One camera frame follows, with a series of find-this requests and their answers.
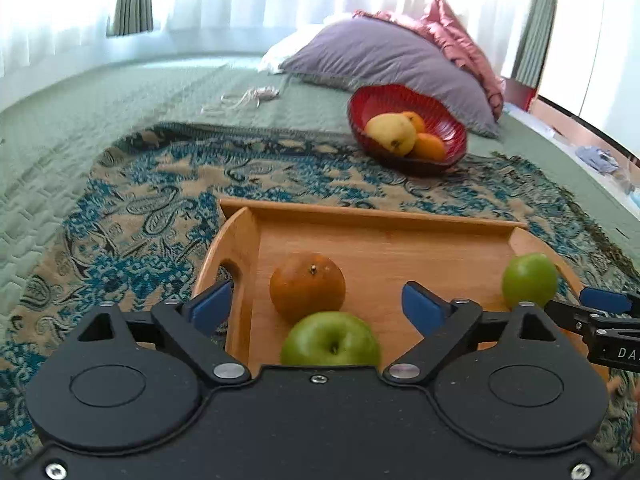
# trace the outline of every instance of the wall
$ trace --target wall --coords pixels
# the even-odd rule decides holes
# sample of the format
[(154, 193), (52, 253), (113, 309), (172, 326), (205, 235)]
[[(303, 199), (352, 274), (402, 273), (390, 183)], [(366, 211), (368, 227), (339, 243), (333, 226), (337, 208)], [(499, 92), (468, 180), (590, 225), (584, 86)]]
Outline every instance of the wall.
[(540, 95), (640, 156), (640, 0), (558, 0)]

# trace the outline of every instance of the pillow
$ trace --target pillow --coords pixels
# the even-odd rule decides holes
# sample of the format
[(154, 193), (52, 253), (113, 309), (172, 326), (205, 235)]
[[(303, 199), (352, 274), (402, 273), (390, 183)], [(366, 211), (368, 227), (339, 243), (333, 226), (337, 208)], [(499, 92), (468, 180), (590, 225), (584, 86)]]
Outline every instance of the pillow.
[(273, 74), (280, 72), (280, 64), (293, 56), (297, 51), (311, 41), (324, 25), (305, 25), (296, 32), (273, 45), (267, 53), (262, 56), (258, 71), (267, 71)]
[(396, 25), (399, 25), (399, 27), (404, 27), (408, 30), (412, 30), (413, 32), (418, 34), (418, 36), (421, 36), (430, 43), (439, 46), (440, 51), (444, 54), (444, 57), (446, 57), (458, 68), (469, 72), (476, 79), (478, 79), (478, 82), (480, 84), (482, 84), (482, 80), (479, 78), (479, 72), (478, 70), (476, 70), (473, 61), (471, 61), (464, 50), (458, 48), (453, 38), (449, 38), (449, 41), (439, 41), (440, 38), (449, 34), (446, 31), (440, 32), (438, 30), (437, 26), (440, 25), (439, 23), (421, 23), (409, 16), (405, 16), (404, 14), (396, 14), (395, 12), (391, 12), (390, 10), (380, 10), (375, 14), (371, 14), (370, 12), (366, 12), (365, 10), (356, 10), (353, 15), (366, 16), (368, 18), (382, 20), (383, 22), (395, 23)]
[(354, 18), (329, 25), (280, 69), (350, 91), (367, 84), (402, 84), (435, 97), (475, 133), (497, 137), (498, 124), (478, 81), (437, 46), (392, 23)]
[(434, 42), (443, 51), (446, 48), (452, 48), (456, 51), (456, 56), (460, 56), (462, 53), (466, 55), (471, 62), (470, 64), (466, 62), (466, 64), (468, 68), (473, 67), (472, 73), (484, 88), (494, 117), (496, 119), (500, 117), (504, 105), (500, 79), (495, 76), (491, 63), (482, 49), (469, 36), (449, 3), (446, 0), (433, 0), (431, 9), (421, 17), (420, 23), (427, 27)]

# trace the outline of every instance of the blue gripper pad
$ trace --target blue gripper pad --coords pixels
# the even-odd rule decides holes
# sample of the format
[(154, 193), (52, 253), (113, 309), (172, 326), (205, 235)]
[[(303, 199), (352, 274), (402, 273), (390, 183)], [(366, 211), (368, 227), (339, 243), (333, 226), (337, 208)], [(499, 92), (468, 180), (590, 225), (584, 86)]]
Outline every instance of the blue gripper pad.
[(632, 304), (626, 294), (609, 292), (586, 286), (580, 291), (580, 304), (589, 308), (604, 310), (612, 314), (624, 314), (631, 310)]
[(198, 332), (209, 337), (231, 312), (233, 281), (215, 283), (183, 307), (182, 315)]
[(451, 305), (420, 283), (407, 282), (402, 288), (402, 312), (424, 337), (444, 324), (451, 316)]

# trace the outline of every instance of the small green fruit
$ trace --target small green fruit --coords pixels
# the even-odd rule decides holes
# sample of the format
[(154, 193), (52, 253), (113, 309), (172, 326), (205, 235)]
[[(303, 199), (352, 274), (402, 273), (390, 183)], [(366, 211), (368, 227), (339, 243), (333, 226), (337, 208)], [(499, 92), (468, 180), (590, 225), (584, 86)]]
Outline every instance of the small green fruit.
[(513, 258), (502, 275), (502, 296), (507, 308), (521, 301), (533, 301), (544, 308), (558, 290), (558, 271), (543, 253)]

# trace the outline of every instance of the pear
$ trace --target pear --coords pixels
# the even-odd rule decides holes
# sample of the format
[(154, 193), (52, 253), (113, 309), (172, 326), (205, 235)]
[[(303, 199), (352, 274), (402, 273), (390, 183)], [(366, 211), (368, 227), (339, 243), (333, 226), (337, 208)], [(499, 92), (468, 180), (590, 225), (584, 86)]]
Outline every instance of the pear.
[(402, 114), (380, 114), (370, 118), (364, 127), (367, 137), (394, 155), (405, 156), (415, 144), (415, 128)]

